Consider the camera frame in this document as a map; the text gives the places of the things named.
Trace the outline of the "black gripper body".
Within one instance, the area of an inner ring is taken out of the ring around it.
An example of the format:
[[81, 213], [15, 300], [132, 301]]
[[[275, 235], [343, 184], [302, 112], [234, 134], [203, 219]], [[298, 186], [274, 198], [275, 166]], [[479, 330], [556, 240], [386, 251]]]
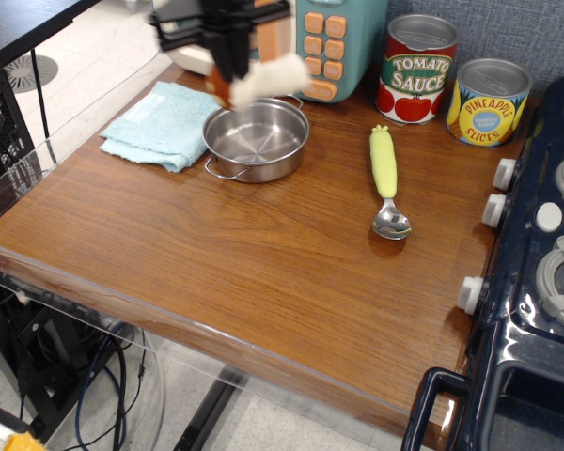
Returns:
[[254, 29], [290, 16], [290, 3], [273, 1], [166, 1], [149, 15], [164, 50], [188, 45], [211, 48], [223, 41], [243, 51], [250, 48]]

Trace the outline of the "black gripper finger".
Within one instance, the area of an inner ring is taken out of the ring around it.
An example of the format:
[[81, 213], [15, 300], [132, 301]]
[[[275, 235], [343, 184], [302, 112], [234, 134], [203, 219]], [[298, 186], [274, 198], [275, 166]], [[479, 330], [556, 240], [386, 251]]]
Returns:
[[234, 78], [234, 57], [230, 34], [207, 30], [203, 32], [202, 43], [211, 52], [213, 62], [223, 79], [232, 81]]
[[234, 25], [230, 32], [231, 77], [242, 79], [249, 71], [252, 25]]

